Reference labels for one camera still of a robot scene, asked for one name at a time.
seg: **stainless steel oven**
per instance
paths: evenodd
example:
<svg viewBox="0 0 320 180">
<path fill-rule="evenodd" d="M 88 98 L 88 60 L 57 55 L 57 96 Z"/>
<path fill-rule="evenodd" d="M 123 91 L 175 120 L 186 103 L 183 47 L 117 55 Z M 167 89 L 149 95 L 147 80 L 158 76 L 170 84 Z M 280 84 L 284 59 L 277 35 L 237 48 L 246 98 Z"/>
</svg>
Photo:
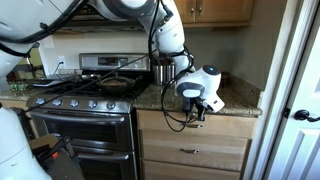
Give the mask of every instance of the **stainless steel oven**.
<svg viewBox="0 0 320 180">
<path fill-rule="evenodd" d="M 142 78 L 123 93 L 105 93 L 96 83 L 88 86 L 88 80 L 77 79 L 50 87 L 27 101 L 27 106 L 33 109 L 30 115 L 39 136 L 56 134 L 71 138 L 71 145 L 88 180 L 139 179 L 137 122 L 132 104 L 152 81 L 149 59 L 144 56 L 140 62 L 134 61 L 142 56 L 79 55 L 83 74 L 104 75 L 118 64 L 133 61 L 134 64 L 119 71 L 119 75 Z"/>
</svg>

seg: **countertop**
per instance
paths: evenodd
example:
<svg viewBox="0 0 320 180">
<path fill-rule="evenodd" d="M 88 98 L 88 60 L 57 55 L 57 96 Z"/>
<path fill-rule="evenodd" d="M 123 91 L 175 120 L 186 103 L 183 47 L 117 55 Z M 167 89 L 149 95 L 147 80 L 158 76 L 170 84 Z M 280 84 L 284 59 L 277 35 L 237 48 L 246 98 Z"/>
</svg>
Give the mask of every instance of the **countertop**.
<svg viewBox="0 0 320 180">
<path fill-rule="evenodd" d="M 161 93 L 163 88 L 163 86 L 150 85 L 136 100 L 134 107 L 145 110 L 161 110 Z M 239 93 L 234 92 L 231 88 L 220 88 L 217 94 L 224 101 L 225 106 L 215 114 L 239 116 L 259 116 L 262 114 L 261 109 L 250 103 Z M 164 107 L 168 111 L 181 112 L 182 102 L 182 97 L 177 95 L 173 89 L 167 90 Z M 213 112 L 207 111 L 206 114 L 213 114 Z"/>
</svg>

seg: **wall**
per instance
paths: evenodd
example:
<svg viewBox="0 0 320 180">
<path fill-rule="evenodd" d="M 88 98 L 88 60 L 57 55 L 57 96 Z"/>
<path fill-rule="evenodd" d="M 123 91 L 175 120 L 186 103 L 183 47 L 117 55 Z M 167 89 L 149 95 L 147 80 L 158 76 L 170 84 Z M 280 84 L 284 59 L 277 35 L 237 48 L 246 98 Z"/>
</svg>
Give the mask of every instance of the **wall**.
<svg viewBox="0 0 320 180">
<path fill-rule="evenodd" d="M 195 56 L 196 68 L 211 64 L 264 90 L 284 1 L 255 0 L 250 27 L 224 31 L 186 29 L 185 45 Z M 147 35 L 143 32 L 54 35 L 40 43 L 46 74 L 54 72 L 59 56 L 66 59 L 66 65 L 60 68 L 77 69 L 79 53 L 147 52 Z"/>
</svg>

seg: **drawer handle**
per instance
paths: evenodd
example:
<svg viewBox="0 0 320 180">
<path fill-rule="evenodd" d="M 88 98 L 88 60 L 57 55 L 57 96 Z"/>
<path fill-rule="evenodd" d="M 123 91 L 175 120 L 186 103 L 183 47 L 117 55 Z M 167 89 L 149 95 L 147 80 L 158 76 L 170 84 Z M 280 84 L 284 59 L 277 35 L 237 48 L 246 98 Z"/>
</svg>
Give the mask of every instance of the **drawer handle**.
<svg viewBox="0 0 320 180">
<path fill-rule="evenodd" d="M 180 149 L 180 151 L 183 151 L 183 152 L 189 153 L 189 154 L 195 154 L 195 153 L 199 152 L 199 150 L 196 150 L 196 149 L 194 149 L 194 150 L 191 150 L 191 149 Z"/>
<path fill-rule="evenodd" d="M 188 128 L 201 128 L 204 127 L 203 124 L 187 124 Z"/>
</svg>

